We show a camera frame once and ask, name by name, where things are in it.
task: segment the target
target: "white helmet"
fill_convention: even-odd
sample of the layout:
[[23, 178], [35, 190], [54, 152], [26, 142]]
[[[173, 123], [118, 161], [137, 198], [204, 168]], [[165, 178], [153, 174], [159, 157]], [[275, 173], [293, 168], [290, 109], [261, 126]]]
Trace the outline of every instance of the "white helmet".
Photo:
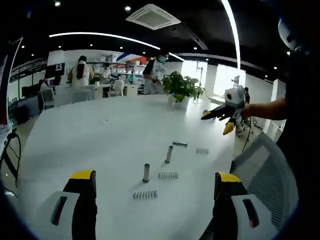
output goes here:
[[278, 31], [279, 31], [280, 38], [290, 50], [300, 51], [302, 49], [302, 45], [298, 42], [297, 39], [294, 38], [291, 31], [289, 30], [289, 28], [281, 18], [278, 24]]

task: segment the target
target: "ceiling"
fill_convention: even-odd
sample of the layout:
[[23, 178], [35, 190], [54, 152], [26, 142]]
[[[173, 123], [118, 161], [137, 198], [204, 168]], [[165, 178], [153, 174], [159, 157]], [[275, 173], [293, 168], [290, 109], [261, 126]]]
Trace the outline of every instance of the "ceiling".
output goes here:
[[[86, 4], [78, 0], [60, 0], [55, 7], [54, 0], [25, 2], [12, 14], [5, 26], [10, 40], [23, 37], [14, 63], [15, 66], [36, 58], [46, 58], [50, 51], [59, 49], [100, 49], [120, 51], [153, 57], [156, 50], [127, 40], [94, 36], [70, 35], [50, 38], [51, 34], [67, 32], [98, 32], [115, 34], [137, 39], [158, 47], [166, 48], [171, 53], [199, 53], [218, 55], [236, 59], [234, 37], [226, 11], [221, 0], [194, 4], [184, 1], [174, 5], [164, 1], [153, 1], [153, 4], [166, 10], [181, 20], [180, 24], [151, 30], [146, 27], [125, 21], [132, 12], [150, 2], [147, 1], [105, 1], [92, 0]], [[287, 47], [282, 43], [278, 33], [278, 17], [258, 0], [229, 0], [239, 34], [241, 61], [266, 69], [266, 72], [246, 65], [241, 68], [249, 74], [270, 80], [284, 78], [288, 60]], [[131, 12], [124, 10], [131, 6]], [[207, 50], [193, 40], [199, 39]], [[212, 64], [229, 64], [234, 62], [209, 59]]]

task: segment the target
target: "led strip light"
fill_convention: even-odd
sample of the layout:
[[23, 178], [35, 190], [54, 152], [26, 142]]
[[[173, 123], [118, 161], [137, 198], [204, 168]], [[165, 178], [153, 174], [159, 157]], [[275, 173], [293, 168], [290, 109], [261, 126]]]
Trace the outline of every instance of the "led strip light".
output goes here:
[[240, 42], [239, 42], [239, 36], [238, 36], [238, 30], [237, 30], [235, 16], [232, 12], [232, 9], [231, 9], [231, 6], [230, 6], [228, 0], [221, 0], [221, 2], [224, 6], [226, 14], [228, 15], [229, 22], [231, 25], [233, 38], [234, 38], [234, 45], [235, 45], [237, 68], [240, 69], [240, 62], [241, 62], [240, 61]]
[[[109, 34], [109, 33], [101, 33], [101, 32], [85, 32], [85, 31], [77, 31], [77, 32], [64, 32], [64, 33], [58, 33], [58, 34], [52, 34], [52, 35], [49, 35], [49, 38], [53, 38], [53, 37], [59, 37], [59, 36], [66, 36], [66, 35], [98, 35], [98, 36], [105, 36], [105, 37], [112, 37], [112, 38], [118, 38], [118, 39], [124, 39], [124, 40], [128, 40], [128, 41], [131, 41], [131, 42], [135, 42], [135, 43], [138, 43], [138, 44], [143, 44], [143, 45], [146, 45], [148, 47], [151, 47], [151, 48], [154, 48], [154, 49], [160, 49], [160, 47], [158, 46], [154, 46], [154, 45], [151, 45], [149, 43], [146, 43], [144, 41], [139, 41], [139, 40], [136, 40], [136, 39], [133, 39], [133, 38], [130, 38], [130, 37], [125, 37], [125, 36], [119, 36], [119, 35], [114, 35], [114, 34]], [[185, 61], [183, 58], [169, 52], [169, 54], [181, 61]]]

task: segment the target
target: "metal spring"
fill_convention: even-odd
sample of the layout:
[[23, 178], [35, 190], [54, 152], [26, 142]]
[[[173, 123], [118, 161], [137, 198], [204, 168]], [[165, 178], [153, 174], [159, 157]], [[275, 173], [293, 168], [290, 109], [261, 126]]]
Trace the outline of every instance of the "metal spring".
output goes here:
[[179, 174], [177, 172], [159, 172], [159, 179], [177, 179], [179, 178]]
[[155, 199], [158, 197], [157, 191], [137, 191], [133, 193], [133, 199]]

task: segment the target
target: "green plant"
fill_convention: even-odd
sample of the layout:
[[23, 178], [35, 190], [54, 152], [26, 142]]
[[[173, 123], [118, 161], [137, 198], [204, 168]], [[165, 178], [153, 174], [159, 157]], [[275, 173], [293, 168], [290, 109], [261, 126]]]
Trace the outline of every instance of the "green plant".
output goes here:
[[95, 82], [100, 82], [102, 80], [101, 74], [95, 74], [94, 77], [90, 80], [89, 84], [95, 84]]
[[164, 92], [169, 95], [173, 94], [175, 102], [182, 102], [184, 97], [193, 97], [193, 99], [198, 99], [205, 91], [201, 87], [201, 82], [196, 78], [191, 78], [189, 76], [182, 76], [179, 72], [175, 71], [169, 76], [162, 80], [162, 85], [164, 86]]

